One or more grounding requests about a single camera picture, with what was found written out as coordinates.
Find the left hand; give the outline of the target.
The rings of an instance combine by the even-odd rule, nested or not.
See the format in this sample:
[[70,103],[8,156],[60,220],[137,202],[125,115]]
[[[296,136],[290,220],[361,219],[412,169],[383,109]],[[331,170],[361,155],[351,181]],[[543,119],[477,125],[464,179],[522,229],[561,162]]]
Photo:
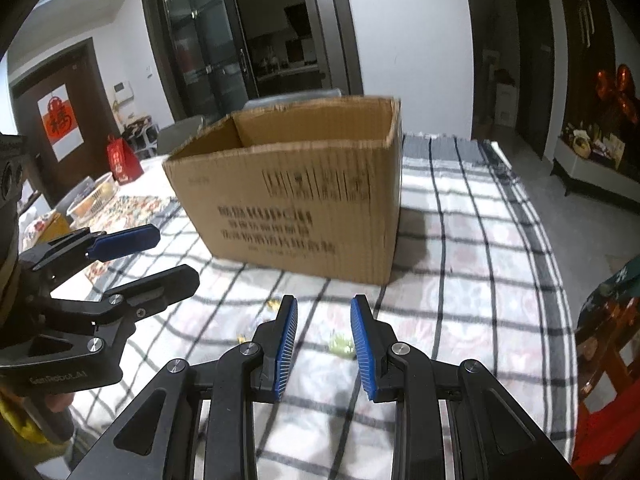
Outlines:
[[61,413],[72,405],[75,395],[73,393],[47,394],[44,404],[52,413]]

